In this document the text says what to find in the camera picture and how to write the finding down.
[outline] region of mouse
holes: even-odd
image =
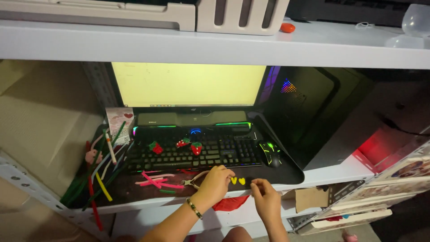
[[[274,142],[270,141],[261,141],[260,147],[263,149],[264,154],[266,155],[266,165],[272,168],[279,167],[282,165],[280,152],[281,150],[276,146]]]

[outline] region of heart craft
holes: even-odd
[[[230,177],[231,183],[233,183],[233,185],[236,185],[237,182],[237,177]]]
[[[245,179],[244,178],[239,178],[239,183],[244,185],[245,184]]]

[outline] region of hand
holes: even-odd
[[[223,199],[228,191],[230,177],[234,176],[234,172],[223,165],[212,167],[200,185],[199,191],[191,197],[191,201],[196,204],[197,209],[206,211]]]
[[[251,181],[252,195],[255,208],[263,223],[281,221],[281,195],[276,192],[266,179]]]

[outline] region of cardboard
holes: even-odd
[[[295,200],[296,213],[308,208],[319,208],[329,206],[329,191],[324,192],[322,188],[312,187],[294,189],[282,196],[282,200]]]

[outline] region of strawberry craft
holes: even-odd
[[[202,143],[200,142],[191,143],[191,150],[195,155],[199,155],[202,151]]]
[[[161,148],[161,146],[157,143],[157,141],[152,142],[149,145],[149,149],[154,151],[157,155],[160,154],[161,152],[163,152],[163,149]]]
[[[190,143],[190,139],[183,138],[179,142],[176,143],[176,147],[179,148],[179,147],[182,147],[182,146],[186,146],[189,143]]]

